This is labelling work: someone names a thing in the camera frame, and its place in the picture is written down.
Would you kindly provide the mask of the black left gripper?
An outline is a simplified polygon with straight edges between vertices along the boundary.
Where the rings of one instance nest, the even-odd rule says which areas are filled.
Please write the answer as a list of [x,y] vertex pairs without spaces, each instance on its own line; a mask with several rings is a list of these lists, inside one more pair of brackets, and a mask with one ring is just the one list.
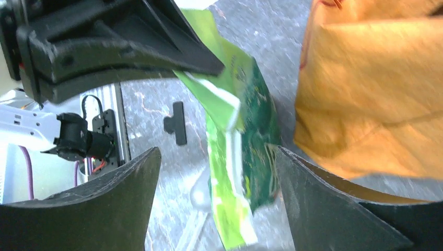
[[174,1],[1,1],[1,45],[11,78],[38,103],[224,69]]

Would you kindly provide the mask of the green cat litter bag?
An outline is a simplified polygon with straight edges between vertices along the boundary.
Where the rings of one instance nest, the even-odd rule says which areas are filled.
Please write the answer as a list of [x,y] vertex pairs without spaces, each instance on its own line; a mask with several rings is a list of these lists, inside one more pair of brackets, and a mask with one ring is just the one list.
[[206,112],[213,219],[225,250],[255,244],[253,213],[277,193],[275,104],[255,58],[218,33],[209,10],[182,13],[225,66],[219,76],[175,72]]

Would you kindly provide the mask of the black bag clip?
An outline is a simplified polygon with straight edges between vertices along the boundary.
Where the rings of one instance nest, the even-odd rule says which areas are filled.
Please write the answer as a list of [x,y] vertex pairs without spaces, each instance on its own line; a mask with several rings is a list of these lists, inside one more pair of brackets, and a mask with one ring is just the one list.
[[184,146],[187,144],[187,137],[183,102],[174,102],[172,110],[173,114],[171,116],[164,117],[164,131],[175,135],[176,145]]

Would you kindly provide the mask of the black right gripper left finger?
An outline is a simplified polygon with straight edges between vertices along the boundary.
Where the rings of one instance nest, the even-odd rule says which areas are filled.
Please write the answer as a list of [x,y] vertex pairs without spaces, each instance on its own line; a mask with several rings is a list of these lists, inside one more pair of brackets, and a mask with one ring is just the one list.
[[1,250],[144,250],[161,152],[44,200],[1,206]]

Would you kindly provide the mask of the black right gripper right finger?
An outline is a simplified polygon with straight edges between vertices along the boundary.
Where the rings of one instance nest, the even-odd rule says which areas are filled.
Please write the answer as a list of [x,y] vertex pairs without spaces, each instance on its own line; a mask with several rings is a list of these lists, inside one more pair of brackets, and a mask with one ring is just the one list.
[[442,250],[442,202],[372,190],[278,146],[276,168],[297,250]]

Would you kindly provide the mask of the orange paper shopping bag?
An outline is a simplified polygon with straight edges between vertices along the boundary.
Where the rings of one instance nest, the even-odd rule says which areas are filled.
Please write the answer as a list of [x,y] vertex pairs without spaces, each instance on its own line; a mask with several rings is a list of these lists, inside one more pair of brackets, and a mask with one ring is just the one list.
[[346,179],[442,179],[442,1],[313,1],[294,142]]

